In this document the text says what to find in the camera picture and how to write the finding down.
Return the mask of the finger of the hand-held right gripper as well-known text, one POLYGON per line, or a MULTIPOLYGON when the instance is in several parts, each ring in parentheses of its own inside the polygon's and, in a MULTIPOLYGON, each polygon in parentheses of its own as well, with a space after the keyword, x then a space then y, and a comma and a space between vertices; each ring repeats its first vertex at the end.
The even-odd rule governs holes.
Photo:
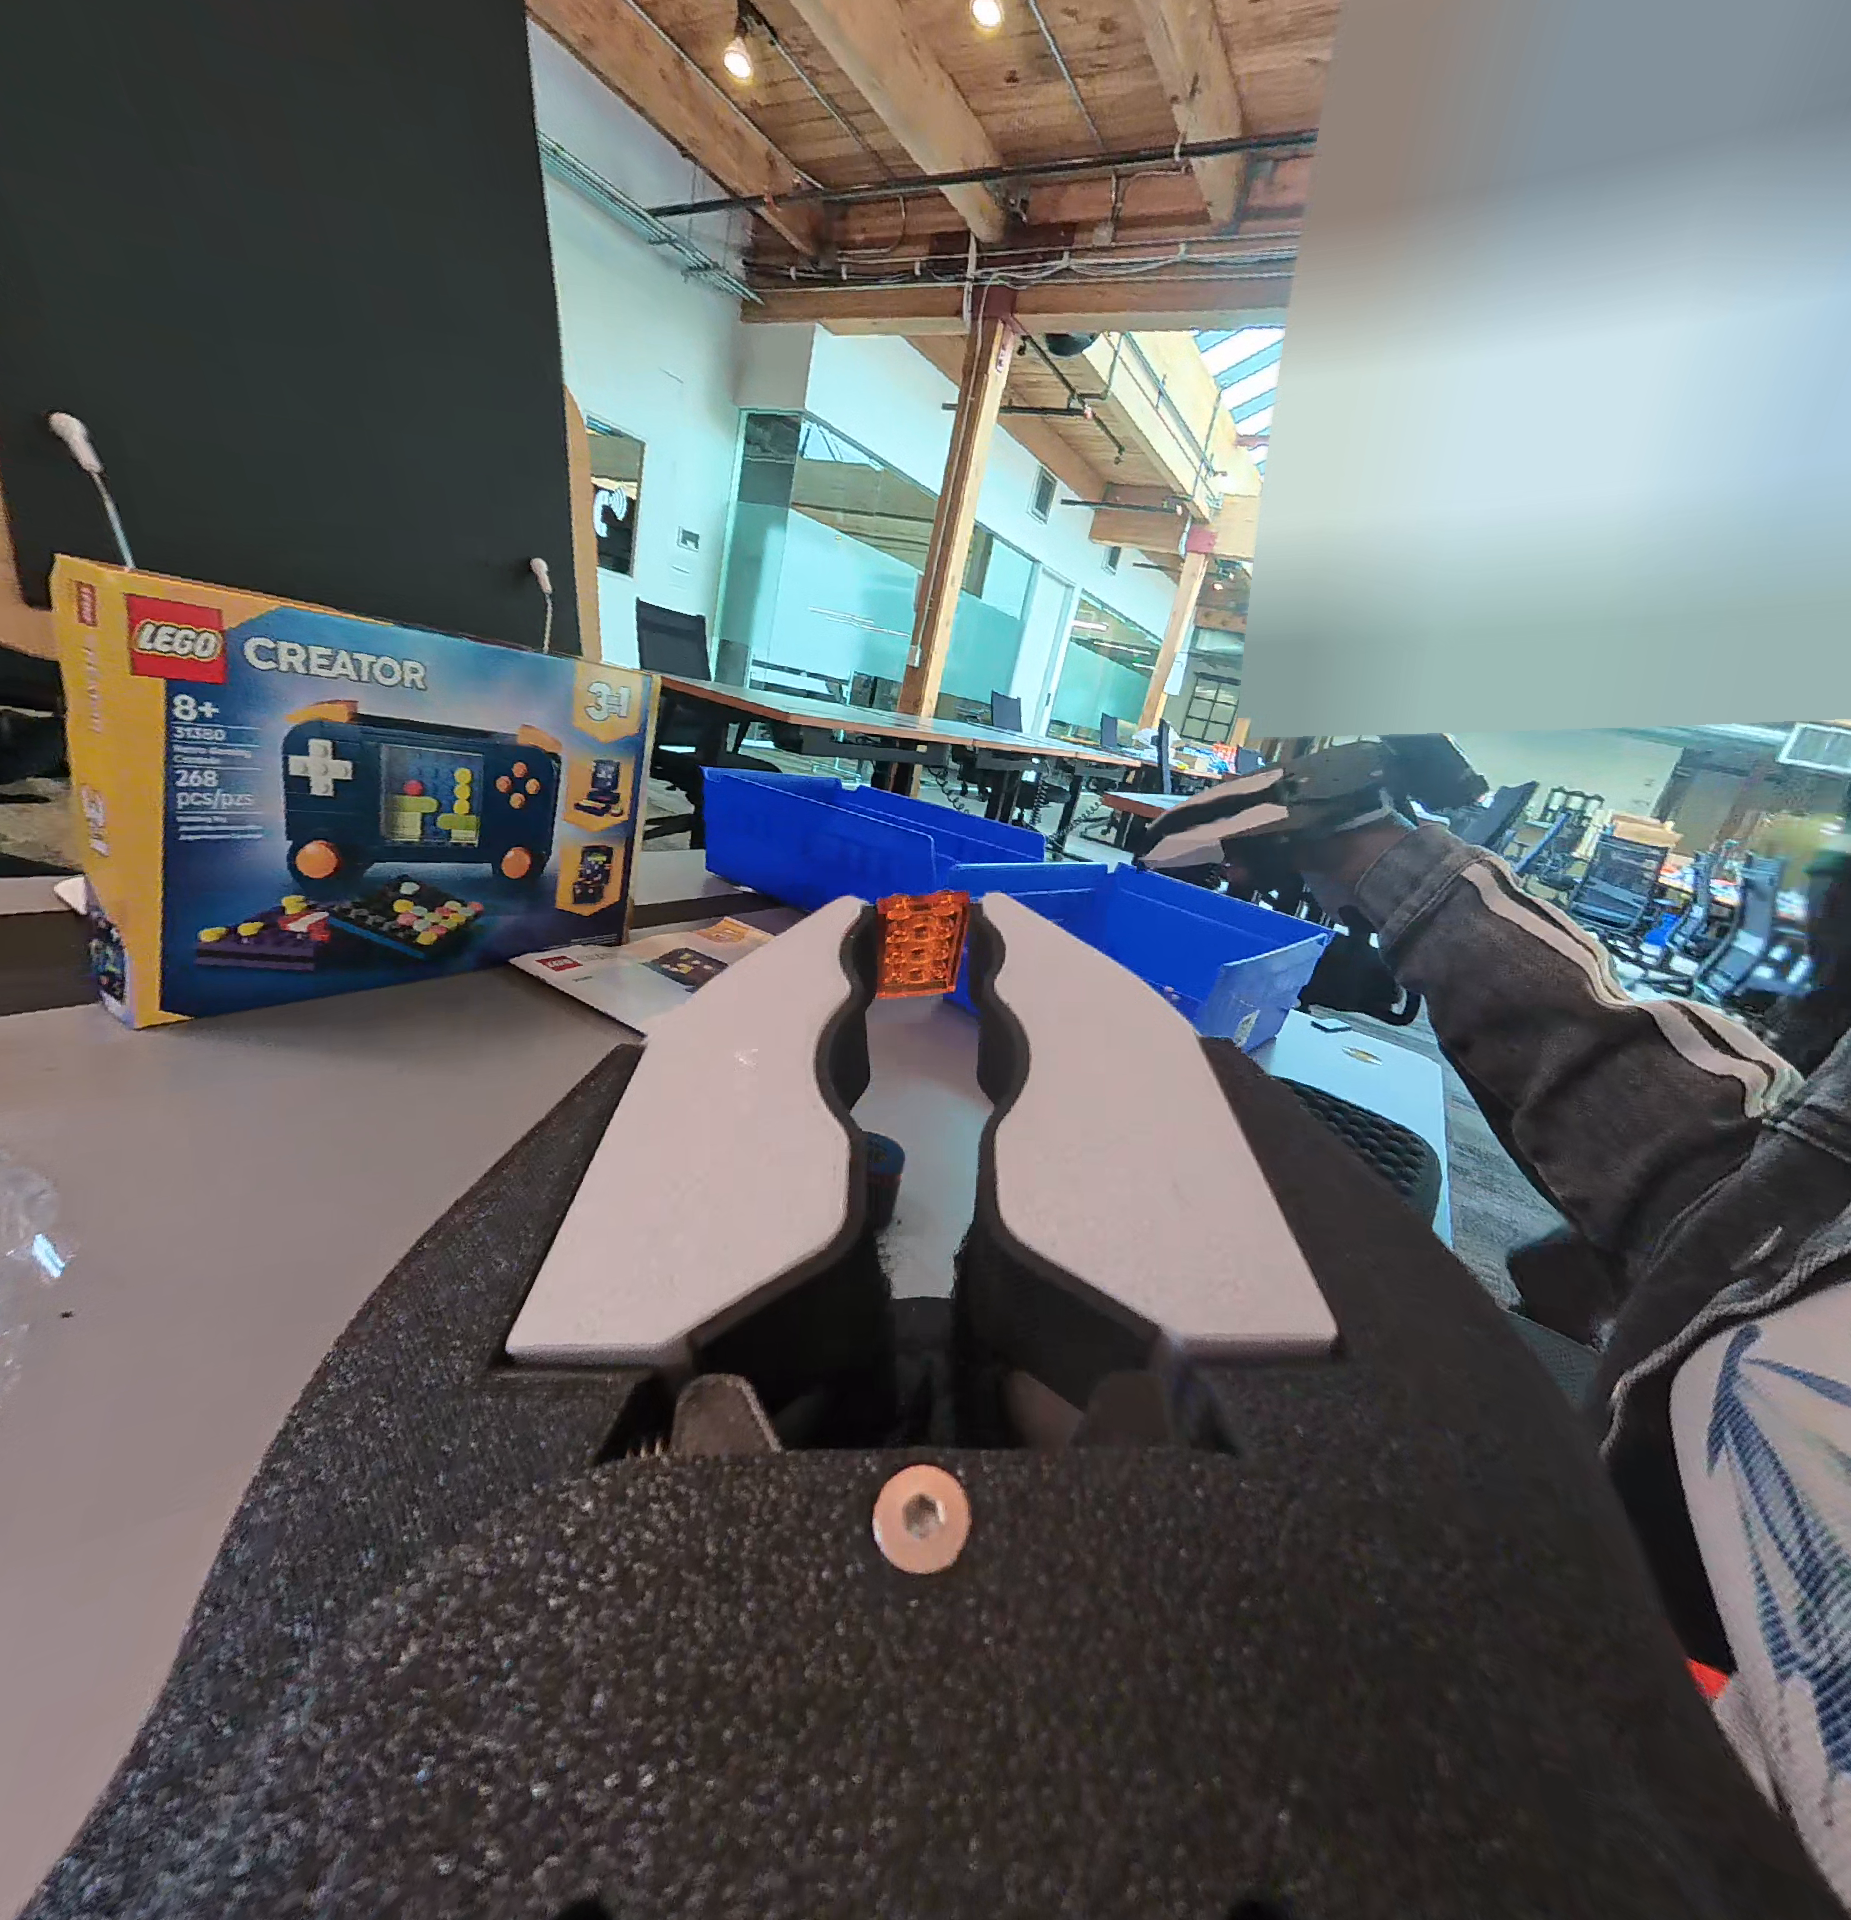
POLYGON ((1165 816, 1165 833, 1276 833, 1289 816, 1289 773, 1241 773, 1211 785, 1199 800, 1178 800, 1165 816))
POLYGON ((1258 842, 1279 842, 1283 821, 1157 821, 1143 842, 1136 842, 1136 870, 1143 874, 1191 874, 1226 870, 1247 862, 1247 848, 1258 842))

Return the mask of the empty clear plastic bag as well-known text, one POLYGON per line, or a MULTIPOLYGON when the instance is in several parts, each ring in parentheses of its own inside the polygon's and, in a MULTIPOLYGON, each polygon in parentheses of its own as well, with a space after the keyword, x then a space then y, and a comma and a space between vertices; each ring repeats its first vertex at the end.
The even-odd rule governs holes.
POLYGON ((29 1317, 72 1266, 57 1211, 57 1189, 0 1152, 0 1409, 21 1378, 29 1317))

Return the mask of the wooden support post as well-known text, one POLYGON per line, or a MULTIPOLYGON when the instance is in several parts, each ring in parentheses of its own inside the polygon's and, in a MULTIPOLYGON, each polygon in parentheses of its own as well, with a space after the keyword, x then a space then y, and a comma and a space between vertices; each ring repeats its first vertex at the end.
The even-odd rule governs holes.
POLYGON ((954 444, 946 454, 926 560, 913 588, 907 675, 897 684, 897 712, 912 722, 935 722, 956 599, 967 571, 977 492, 984 480, 1015 351, 1015 300, 1007 288, 984 288, 967 316, 954 444))
POLYGON ((1143 693, 1138 729, 1160 729, 1167 697, 1178 678, 1178 652, 1183 652, 1190 635, 1196 628, 1206 567, 1211 567, 1211 546, 1191 544, 1177 567, 1177 590, 1171 590, 1167 624, 1165 624, 1149 678, 1143 693))

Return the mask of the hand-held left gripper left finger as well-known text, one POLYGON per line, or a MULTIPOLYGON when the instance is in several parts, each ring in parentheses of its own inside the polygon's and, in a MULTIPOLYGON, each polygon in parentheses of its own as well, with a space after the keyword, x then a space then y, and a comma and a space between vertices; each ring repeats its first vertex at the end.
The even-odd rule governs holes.
POLYGON ((867 897, 664 1010, 507 1333, 516 1366, 691 1366, 851 1250, 867 1211, 867 897))

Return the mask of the blue plastic bin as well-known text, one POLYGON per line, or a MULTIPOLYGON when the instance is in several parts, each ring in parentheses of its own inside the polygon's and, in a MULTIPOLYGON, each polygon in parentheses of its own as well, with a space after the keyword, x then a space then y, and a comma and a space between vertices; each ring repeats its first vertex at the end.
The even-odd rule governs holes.
POLYGON ((1276 1044, 1333 940, 1318 922, 1136 864, 960 862, 941 886, 1018 897, 1146 981, 1199 1040, 1239 1051, 1276 1044))
POLYGON ((705 773, 705 864, 801 909, 960 888, 1033 897, 1065 918, 1060 897, 1099 897, 1108 886, 1106 864, 1046 862, 1033 829, 840 778, 743 770, 705 773))

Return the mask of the person's grey jacket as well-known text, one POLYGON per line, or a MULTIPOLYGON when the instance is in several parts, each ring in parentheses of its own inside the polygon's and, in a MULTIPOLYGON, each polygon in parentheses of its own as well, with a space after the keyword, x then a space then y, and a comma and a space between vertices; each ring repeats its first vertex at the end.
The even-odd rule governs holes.
POLYGON ((1598 1231, 1625 1282, 1598 1366, 1611 1475, 1680 1651, 1733 1672, 1673 1445, 1673 1375, 1713 1333, 1851 1271, 1851 1027, 1800 1094, 1764 1118, 1710 1121, 1651 1097, 1647 1157, 1619 1223, 1598 1231))

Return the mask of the white instruction booklet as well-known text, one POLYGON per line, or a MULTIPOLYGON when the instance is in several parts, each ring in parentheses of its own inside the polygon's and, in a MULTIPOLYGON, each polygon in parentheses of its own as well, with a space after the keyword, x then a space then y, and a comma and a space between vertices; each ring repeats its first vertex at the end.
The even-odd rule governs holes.
POLYGON ((705 929, 659 929, 633 944, 563 944, 513 954, 510 968, 570 996, 599 1018, 651 1033, 651 1027, 688 1007, 705 984, 727 974, 774 935, 719 918, 705 929))

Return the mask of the long wooden desk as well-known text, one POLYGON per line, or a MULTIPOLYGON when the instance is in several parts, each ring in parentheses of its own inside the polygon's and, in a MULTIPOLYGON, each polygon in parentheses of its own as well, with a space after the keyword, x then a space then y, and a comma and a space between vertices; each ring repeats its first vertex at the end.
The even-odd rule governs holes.
POLYGON ((1146 770, 1146 758, 1076 747, 1057 735, 1033 735, 1011 729, 988 729, 973 722, 924 722, 888 707, 851 707, 851 705, 820 705, 801 697, 765 697, 743 693, 727 684, 688 678, 688 675, 659 675, 664 697, 694 707, 726 712, 726 724, 743 733, 765 729, 770 735, 795 735, 785 754, 801 758, 897 758, 897 761, 930 761, 930 754, 994 754, 994 758, 1035 758, 1057 766, 1103 766, 1114 773, 1146 770))

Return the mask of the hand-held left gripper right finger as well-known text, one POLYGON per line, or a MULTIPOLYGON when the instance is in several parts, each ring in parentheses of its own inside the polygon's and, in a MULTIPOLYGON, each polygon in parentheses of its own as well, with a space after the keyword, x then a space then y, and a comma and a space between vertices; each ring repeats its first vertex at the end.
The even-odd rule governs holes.
POLYGON ((1336 1319, 1191 1032, 1106 951, 967 913, 977 1199, 997 1250, 1143 1356, 1325 1356, 1336 1319))

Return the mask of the orange brick assembly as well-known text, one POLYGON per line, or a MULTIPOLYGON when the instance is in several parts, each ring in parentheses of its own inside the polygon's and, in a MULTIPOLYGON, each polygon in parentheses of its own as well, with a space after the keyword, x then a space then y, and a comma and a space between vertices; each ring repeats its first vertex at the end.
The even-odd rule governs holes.
POLYGON ((965 968, 967 892, 892 892, 876 913, 876 1003, 954 996, 965 968))

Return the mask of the person's right forearm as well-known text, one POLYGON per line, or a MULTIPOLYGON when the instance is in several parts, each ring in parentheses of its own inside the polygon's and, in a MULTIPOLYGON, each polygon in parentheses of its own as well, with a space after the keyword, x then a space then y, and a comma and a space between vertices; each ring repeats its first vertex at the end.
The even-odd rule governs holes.
POLYGON ((1348 829, 1311 846, 1299 874, 1373 929, 1491 1132, 1604 1260, 1614 1296, 1800 1094, 1800 1071, 1741 1021, 1636 1003, 1571 913, 1447 829, 1348 829))

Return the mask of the person's printed white shirt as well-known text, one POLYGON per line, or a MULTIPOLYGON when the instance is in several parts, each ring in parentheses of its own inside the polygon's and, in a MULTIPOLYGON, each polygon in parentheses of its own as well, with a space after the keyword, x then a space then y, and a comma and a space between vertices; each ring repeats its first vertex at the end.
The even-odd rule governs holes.
POLYGON ((1713 1712, 1800 1836, 1851 1847, 1851 1282, 1713 1333, 1669 1409, 1733 1667, 1713 1712))

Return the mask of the black partition panel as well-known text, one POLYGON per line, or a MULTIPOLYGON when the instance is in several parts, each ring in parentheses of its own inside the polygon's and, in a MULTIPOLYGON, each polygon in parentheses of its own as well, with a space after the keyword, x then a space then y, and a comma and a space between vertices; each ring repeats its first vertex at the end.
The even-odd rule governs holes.
POLYGON ((0 642, 52 560, 581 652, 526 4, 0 4, 0 642))

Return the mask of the colourful toy brick set box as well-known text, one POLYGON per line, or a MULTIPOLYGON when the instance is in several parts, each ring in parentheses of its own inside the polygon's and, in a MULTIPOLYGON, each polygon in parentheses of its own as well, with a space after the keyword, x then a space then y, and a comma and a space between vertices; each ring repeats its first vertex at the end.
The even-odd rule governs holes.
POLYGON ((60 556, 48 615, 124 1027, 624 940, 653 675, 60 556))

